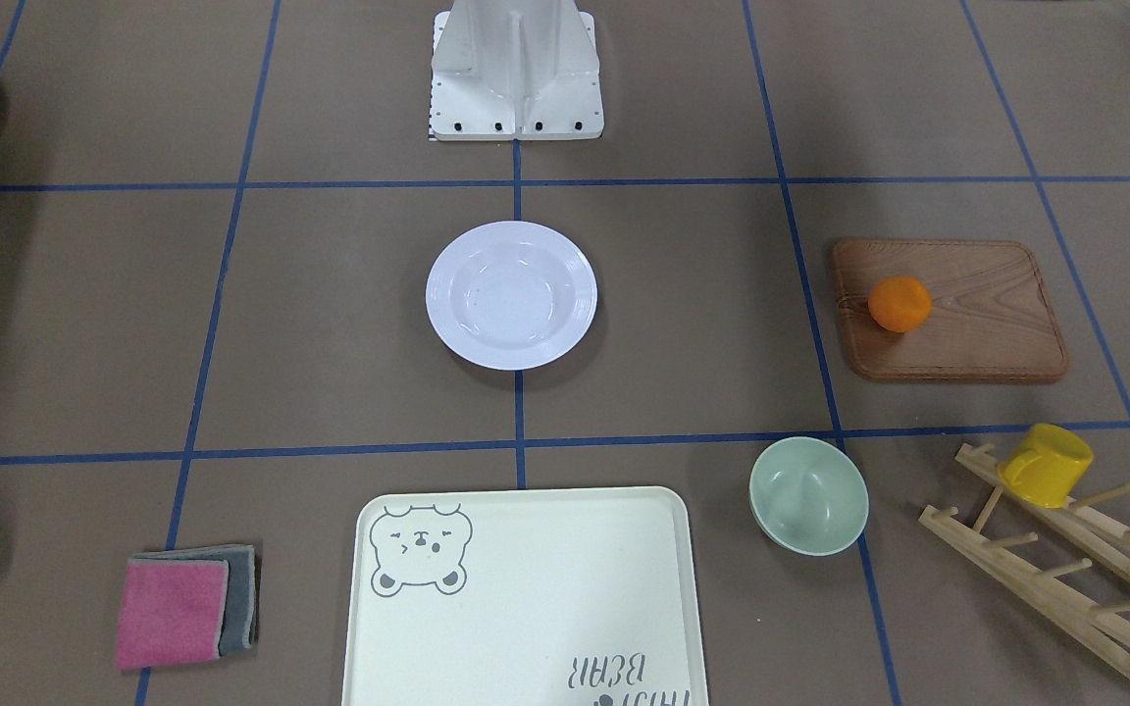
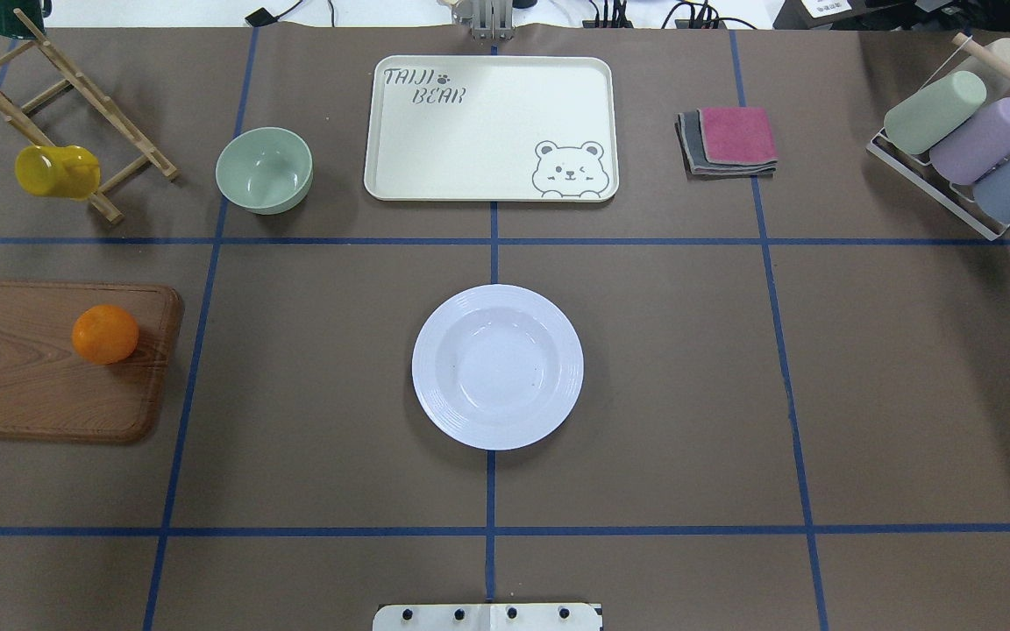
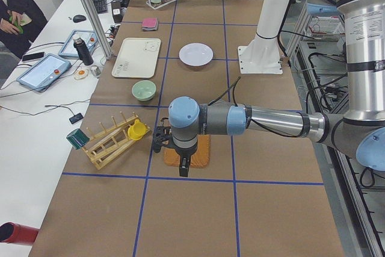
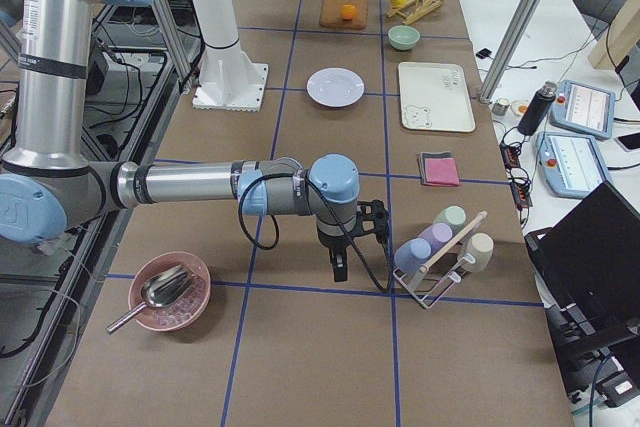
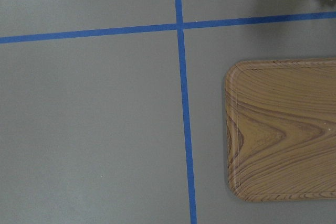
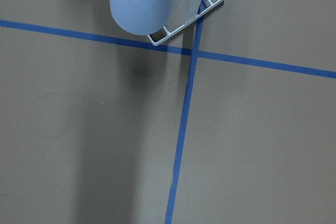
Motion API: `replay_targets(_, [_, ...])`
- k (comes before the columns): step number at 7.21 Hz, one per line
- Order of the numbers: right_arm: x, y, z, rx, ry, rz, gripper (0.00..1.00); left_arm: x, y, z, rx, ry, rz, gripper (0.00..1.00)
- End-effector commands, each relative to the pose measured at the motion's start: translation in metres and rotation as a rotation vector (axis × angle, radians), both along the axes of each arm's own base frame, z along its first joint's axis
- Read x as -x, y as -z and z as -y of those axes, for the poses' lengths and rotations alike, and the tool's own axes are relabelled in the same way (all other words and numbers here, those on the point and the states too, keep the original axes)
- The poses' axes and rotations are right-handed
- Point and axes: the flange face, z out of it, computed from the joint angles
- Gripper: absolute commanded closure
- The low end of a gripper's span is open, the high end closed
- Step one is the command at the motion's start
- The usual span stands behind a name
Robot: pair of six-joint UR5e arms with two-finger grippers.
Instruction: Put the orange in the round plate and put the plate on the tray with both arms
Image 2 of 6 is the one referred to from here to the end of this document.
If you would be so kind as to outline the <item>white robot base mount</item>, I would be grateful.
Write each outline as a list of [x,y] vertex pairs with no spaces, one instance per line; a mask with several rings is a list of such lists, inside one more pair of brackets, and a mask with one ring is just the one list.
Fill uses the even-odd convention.
[[604,630],[601,606],[582,602],[393,604],[373,630]]

